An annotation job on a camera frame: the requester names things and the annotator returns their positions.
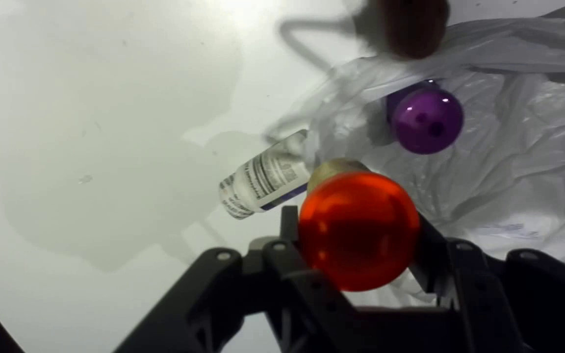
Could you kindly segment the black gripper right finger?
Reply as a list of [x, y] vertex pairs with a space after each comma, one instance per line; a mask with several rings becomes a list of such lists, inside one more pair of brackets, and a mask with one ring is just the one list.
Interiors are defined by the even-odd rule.
[[433, 304], [396, 310], [388, 353], [565, 353], [565, 263], [527, 247], [504, 259], [421, 220], [415, 282]]

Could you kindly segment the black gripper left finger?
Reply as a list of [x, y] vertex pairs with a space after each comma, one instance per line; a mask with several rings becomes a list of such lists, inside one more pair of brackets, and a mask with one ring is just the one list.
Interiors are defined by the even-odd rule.
[[266, 318], [280, 353], [335, 353], [325, 282], [300, 259], [296, 226], [298, 210], [284, 206], [280, 233], [245, 255], [204, 251], [113, 353], [221, 353], [253, 314]]

